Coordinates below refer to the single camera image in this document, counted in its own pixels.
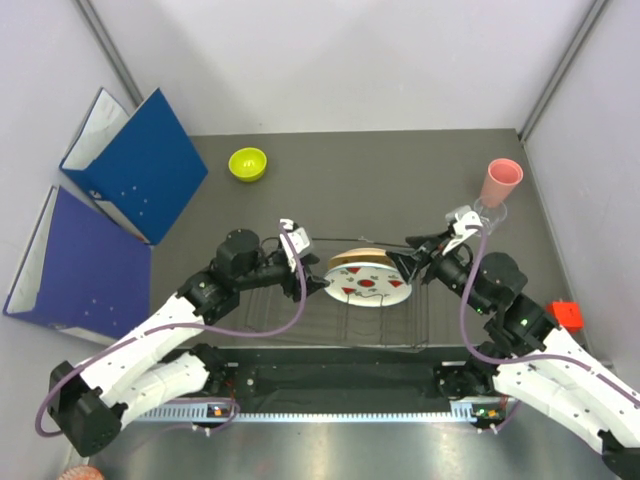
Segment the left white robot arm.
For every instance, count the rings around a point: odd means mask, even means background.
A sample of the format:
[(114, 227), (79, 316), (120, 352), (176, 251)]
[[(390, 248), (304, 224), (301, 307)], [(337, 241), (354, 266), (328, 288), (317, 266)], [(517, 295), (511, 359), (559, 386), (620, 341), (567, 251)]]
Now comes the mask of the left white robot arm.
[(210, 264), (185, 283), (147, 320), (102, 352), (77, 365), (64, 361), (50, 373), (49, 391), (35, 427), (48, 436), (49, 416), (75, 451), (90, 457), (109, 445), (133, 420), (165, 403), (183, 403), (201, 392), (216, 396), (227, 374), (213, 348), (197, 345), (177, 359), (165, 357), (204, 331), (231, 337), (243, 332), (217, 326), (239, 305), (244, 291), (281, 287), (299, 305), (326, 287), (310, 267), (317, 263), (306, 230), (283, 220), (278, 246), (265, 254), (258, 235), (236, 229), (218, 246)]

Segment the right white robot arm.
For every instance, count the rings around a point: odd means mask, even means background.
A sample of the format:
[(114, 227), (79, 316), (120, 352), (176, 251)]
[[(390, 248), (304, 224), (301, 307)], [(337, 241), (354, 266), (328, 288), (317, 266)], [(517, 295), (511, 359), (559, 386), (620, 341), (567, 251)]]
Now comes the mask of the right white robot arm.
[(526, 276), (501, 252), (478, 250), (462, 258), (467, 239), (481, 231), (407, 238), (407, 251), (386, 262), (339, 259), (325, 290), (348, 304), (382, 306), (416, 277), (437, 280), (461, 299), (460, 332), (469, 309), (487, 317), (489, 341), (466, 341), (468, 360), (434, 374), (448, 397), (502, 395), (526, 404), (573, 432), (621, 479), (639, 476), (639, 393), (592, 357), (550, 312), (526, 296)]

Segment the clear faceted drinking glass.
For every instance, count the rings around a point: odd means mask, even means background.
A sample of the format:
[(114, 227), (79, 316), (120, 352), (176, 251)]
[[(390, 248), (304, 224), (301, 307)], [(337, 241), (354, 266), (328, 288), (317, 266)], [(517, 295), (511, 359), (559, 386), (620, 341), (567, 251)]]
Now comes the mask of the clear faceted drinking glass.
[(508, 214), (506, 204), (493, 196), (481, 196), (476, 199), (473, 210), (479, 215), (486, 235), (491, 235), (504, 222)]

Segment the pink plastic cup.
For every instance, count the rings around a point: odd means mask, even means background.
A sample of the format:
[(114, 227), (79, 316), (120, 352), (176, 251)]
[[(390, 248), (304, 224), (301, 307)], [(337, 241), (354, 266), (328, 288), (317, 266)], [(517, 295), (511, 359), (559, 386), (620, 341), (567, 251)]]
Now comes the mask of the pink plastic cup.
[(523, 177), (522, 167), (514, 160), (508, 158), (493, 160), (487, 167), (480, 193), (481, 203), (489, 208), (495, 208), (508, 198)]

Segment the yellow-green bowl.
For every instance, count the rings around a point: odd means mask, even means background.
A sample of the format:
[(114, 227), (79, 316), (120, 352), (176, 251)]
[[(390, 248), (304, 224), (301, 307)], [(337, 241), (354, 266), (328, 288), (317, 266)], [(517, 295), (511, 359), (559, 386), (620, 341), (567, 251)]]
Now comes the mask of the yellow-green bowl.
[(245, 147), (234, 152), (228, 161), (230, 173), (239, 181), (253, 183), (260, 180), (268, 166), (266, 154), (255, 147)]

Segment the white plate with red pattern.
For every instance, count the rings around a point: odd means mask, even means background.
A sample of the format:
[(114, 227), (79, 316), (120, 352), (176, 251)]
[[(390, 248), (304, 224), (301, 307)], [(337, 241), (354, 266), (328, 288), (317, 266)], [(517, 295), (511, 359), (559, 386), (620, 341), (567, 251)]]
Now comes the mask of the white plate with red pattern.
[(395, 267), (371, 262), (336, 266), (325, 274), (325, 292), (334, 300), (358, 306), (382, 308), (406, 301), (412, 286)]

